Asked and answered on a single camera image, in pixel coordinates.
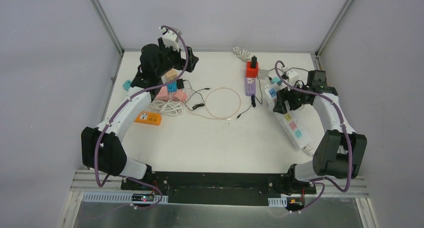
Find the light pink cube adapter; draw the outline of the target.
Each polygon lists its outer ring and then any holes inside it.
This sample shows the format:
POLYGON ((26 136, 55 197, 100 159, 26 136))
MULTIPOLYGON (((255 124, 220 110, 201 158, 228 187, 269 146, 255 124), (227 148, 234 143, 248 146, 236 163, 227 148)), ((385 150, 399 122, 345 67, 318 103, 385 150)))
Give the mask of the light pink cube adapter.
POLYGON ((169 91, 168 91, 167 88, 168 88, 167 86, 163 86, 159 90, 158 94, 155 97, 156 101, 162 101, 162 102, 168 102, 169 101, 170 95, 169 95, 169 91))

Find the long white power strip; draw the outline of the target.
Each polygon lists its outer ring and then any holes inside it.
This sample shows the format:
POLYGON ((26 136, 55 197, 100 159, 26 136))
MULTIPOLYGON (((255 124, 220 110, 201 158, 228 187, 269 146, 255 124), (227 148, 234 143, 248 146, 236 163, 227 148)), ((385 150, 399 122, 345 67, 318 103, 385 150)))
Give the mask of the long white power strip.
POLYGON ((274 111, 274 108, 277 108, 277 93, 279 90, 280 87, 277 84, 266 85, 264 87, 263 93, 268 103, 268 111, 277 117, 277 120, 282 125, 283 130, 292 141, 294 147, 313 157, 315 149, 311 146, 311 138, 303 127, 299 115, 294 111, 288 111, 286 114, 274 111))

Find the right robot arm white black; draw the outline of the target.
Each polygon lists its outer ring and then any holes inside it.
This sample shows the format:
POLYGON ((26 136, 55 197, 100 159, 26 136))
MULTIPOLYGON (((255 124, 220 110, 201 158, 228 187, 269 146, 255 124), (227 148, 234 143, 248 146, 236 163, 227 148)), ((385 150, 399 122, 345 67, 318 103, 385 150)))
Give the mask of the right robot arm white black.
POLYGON ((346 193, 361 167, 367 138, 357 133, 346 120, 339 104, 338 92, 327 84, 325 71, 308 72, 305 85, 290 85, 280 77, 286 88, 277 92, 274 112, 287 114, 302 105, 311 105, 317 112, 324 135, 311 161, 295 164, 293 173, 284 179, 284 188, 296 193, 304 182, 327 180, 346 193))

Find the pink cube socket adapter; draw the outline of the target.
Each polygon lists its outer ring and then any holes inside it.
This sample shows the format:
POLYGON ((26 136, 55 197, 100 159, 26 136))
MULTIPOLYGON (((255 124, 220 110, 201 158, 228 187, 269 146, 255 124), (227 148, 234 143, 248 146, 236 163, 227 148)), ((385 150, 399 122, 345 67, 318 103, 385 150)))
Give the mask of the pink cube socket adapter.
POLYGON ((183 90, 177 90, 172 95, 172 100, 175 102, 184 102, 187 98, 187 94, 183 90))

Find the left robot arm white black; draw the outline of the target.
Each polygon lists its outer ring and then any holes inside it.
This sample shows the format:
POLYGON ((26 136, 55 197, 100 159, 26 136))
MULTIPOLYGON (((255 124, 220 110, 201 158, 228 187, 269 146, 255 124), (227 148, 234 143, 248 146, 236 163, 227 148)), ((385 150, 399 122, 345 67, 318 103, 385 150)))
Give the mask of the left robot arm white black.
POLYGON ((137 116, 149 106, 162 87, 162 77, 171 69, 192 72, 198 57, 186 46, 185 58, 181 50, 166 46, 163 38, 157 44, 141 49, 140 64, 127 95, 111 114, 96 127, 85 127, 81 133, 82 163, 111 176, 132 177, 140 190, 152 186, 153 178, 146 171, 150 168, 142 162, 130 159, 122 146, 122 140, 137 116))

